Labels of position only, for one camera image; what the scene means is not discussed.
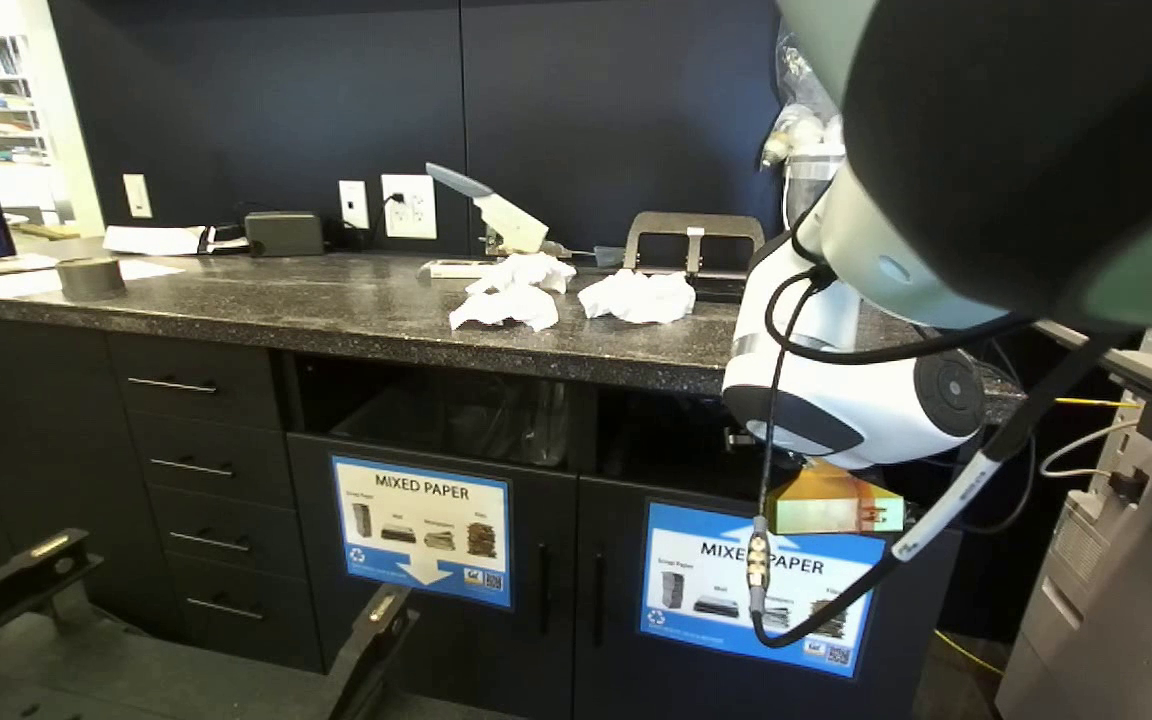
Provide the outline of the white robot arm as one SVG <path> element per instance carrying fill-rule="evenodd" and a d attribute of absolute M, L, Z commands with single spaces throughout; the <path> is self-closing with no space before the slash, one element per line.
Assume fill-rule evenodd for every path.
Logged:
<path fill-rule="evenodd" d="M 720 400 L 844 469 L 985 432 L 969 346 L 1083 346 L 985 434 L 1008 461 L 1103 346 L 1152 326 L 1152 0 L 776 0 L 844 165 L 752 263 Z"/>

